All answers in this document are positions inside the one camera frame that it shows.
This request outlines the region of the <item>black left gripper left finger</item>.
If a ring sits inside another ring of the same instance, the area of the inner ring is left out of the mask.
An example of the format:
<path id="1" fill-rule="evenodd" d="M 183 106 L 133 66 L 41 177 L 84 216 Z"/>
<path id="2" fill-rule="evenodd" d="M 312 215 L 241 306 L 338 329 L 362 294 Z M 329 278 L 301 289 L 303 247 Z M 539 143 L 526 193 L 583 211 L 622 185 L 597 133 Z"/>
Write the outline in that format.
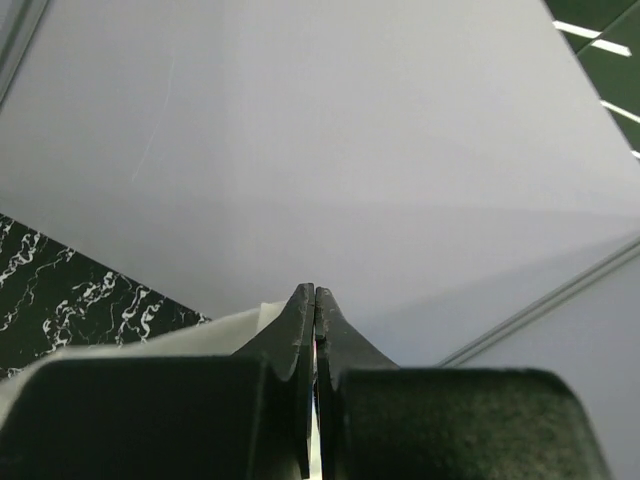
<path id="1" fill-rule="evenodd" d="M 314 288 L 230 355 L 75 358 L 29 376 L 5 479 L 305 479 Z"/>

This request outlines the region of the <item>left aluminium corner post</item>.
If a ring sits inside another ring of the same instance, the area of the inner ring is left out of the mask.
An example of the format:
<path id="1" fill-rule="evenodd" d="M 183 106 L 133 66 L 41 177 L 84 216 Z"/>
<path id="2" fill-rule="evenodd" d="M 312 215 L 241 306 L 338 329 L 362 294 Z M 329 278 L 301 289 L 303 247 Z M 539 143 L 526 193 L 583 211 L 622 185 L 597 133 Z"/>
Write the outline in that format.
<path id="1" fill-rule="evenodd" d="M 507 318 L 477 339 L 436 364 L 437 367 L 456 367 L 477 357 L 495 344 L 532 324 L 573 297 L 592 287 L 639 256 L 639 238 L 595 263 L 560 287 L 539 298 Z"/>

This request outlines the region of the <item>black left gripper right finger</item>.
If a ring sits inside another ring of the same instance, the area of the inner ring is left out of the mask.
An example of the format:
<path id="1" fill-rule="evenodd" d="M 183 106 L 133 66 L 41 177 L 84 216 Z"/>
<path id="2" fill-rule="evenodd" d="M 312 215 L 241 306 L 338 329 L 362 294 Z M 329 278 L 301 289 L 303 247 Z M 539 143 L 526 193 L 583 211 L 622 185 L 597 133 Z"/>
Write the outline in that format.
<path id="1" fill-rule="evenodd" d="M 401 367 L 315 293 L 316 407 L 327 479 L 608 479 L 577 396 L 556 374 Z"/>

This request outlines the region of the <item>white t-shirt with print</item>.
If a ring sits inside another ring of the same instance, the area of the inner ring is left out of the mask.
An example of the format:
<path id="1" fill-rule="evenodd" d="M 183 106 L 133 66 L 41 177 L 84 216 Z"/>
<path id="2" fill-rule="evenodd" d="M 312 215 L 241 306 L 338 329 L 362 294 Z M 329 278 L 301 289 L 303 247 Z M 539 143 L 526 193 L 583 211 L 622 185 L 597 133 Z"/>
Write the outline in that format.
<path id="1" fill-rule="evenodd" d="M 295 479 L 285 385 L 240 349 L 262 304 L 146 342 L 68 347 L 1 385 L 5 479 Z"/>

